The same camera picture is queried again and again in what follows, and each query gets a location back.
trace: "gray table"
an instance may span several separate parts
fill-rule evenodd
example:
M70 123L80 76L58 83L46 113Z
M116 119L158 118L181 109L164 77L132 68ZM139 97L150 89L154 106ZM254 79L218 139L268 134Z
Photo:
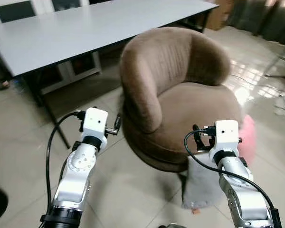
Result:
M113 0L2 23L0 57L12 76L26 78L56 124L32 72L215 7L200 0Z

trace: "pink object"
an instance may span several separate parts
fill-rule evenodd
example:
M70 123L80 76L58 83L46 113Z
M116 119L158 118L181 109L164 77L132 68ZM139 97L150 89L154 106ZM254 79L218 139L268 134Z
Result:
M243 139L243 142L237 146L239 156L244 157L247 164L250 165L256 152L255 122L250 115L245 116L242 128L239 130L239 137Z

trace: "velvet upholstery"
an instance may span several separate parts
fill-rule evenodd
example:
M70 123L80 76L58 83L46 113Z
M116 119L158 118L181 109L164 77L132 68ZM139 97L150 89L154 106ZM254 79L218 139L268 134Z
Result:
M241 122L236 98L221 83L229 58L205 35L156 28L132 39L120 62L123 130L135 153L164 171L187 168L184 136L192 125L219 119ZM195 152L195 143L190 147Z

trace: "gray cloth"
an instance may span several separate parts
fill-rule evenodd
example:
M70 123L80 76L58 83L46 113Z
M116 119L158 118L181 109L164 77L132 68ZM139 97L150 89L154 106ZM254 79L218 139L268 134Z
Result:
M210 161L208 153L196 154L196 157L206 165L216 168L216 165ZM188 173L182 193L182 206L186 209L213 206L224 194L218 181L218 173L207 170L189 156Z

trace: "chair cushion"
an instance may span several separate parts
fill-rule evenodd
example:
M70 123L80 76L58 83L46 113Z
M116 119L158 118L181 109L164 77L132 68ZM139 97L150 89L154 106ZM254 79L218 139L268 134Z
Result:
M242 123L240 106L233 93L223 85L181 83L162 93L159 101L162 123L155 132L145 134L130 126L131 121L124 123L129 143L158 161L182 166L187 163L188 153L183 141L194 124L202 128L226 119ZM189 141L189 147L193 153L197 152L194 140Z

